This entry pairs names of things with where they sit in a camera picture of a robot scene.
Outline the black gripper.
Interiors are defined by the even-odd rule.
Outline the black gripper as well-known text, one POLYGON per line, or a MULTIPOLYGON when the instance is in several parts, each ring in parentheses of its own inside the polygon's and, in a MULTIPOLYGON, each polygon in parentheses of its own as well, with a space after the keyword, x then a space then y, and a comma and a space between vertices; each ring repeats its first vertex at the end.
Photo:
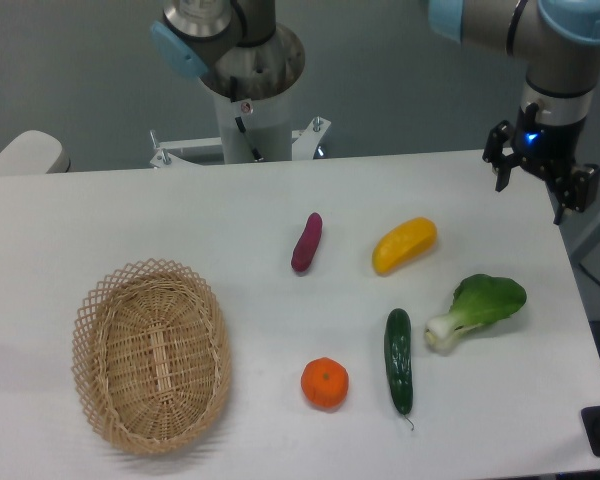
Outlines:
POLYGON ((557 206, 553 223, 560 225, 567 211, 584 212, 596 200, 600 166, 576 164, 575 151, 586 118, 566 125, 549 125, 539 121, 540 105, 531 103, 520 110, 514 126, 501 121, 486 140, 482 159, 496 175, 495 191, 508 185, 511 172, 521 167, 549 185, 557 206), (504 153, 511 141, 512 152, 504 153))

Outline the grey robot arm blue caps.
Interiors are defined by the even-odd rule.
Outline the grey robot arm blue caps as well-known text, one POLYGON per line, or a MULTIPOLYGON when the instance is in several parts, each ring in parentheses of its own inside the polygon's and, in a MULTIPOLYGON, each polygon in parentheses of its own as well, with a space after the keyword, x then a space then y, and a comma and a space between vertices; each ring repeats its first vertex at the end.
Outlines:
MULTIPOLYGON (((558 214, 595 200, 600 170, 575 151, 600 75, 600 1, 430 1, 430 27, 528 65, 517 118, 489 133, 483 158, 505 188, 521 168, 542 180, 558 214)), ((213 96, 226 163, 310 159, 327 130, 299 136, 288 94, 305 66, 299 38, 271 1, 167 1, 150 36, 179 75, 213 96)))

